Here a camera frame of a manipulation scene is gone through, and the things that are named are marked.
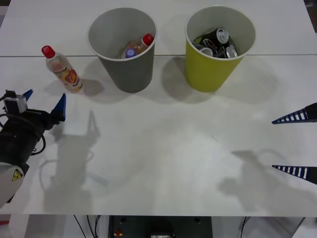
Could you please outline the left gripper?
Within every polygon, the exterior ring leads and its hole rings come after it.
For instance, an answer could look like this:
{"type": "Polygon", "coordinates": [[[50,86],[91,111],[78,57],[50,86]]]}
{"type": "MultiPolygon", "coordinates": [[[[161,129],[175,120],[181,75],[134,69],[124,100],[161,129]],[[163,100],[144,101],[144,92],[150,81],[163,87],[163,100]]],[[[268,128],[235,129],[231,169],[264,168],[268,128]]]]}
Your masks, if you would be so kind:
{"type": "MultiPolygon", "coordinates": [[[[27,102],[32,94],[33,90],[30,89],[22,95],[27,102]]],[[[59,125],[61,122],[65,122],[66,94],[63,93],[51,113],[41,110],[28,109],[24,112],[24,119],[32,124],[30,125],[29,123],[24,123],[24,129],[34,135],[43,135],[46,130],[50,130],[54,125],[59,125]]]]}

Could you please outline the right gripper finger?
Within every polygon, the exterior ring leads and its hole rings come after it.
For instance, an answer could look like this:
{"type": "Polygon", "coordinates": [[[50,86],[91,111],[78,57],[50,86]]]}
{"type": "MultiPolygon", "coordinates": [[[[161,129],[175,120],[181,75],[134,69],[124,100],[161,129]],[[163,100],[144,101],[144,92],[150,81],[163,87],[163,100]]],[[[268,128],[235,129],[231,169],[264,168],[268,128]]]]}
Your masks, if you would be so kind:
{"type": "Polygon", "coordinates": [[[293,113],[287,114],[280,117],[274,121],[272,124],[287,124],[287,123],[306,123],[306,122],[316,122],[317,121],[317,103],[313,103],[295,111],[293,113]]]}
{"type": "Polygon", "coordinates": [[[317,185],[317,167],[272,165],[273,168],[317,185]]]}

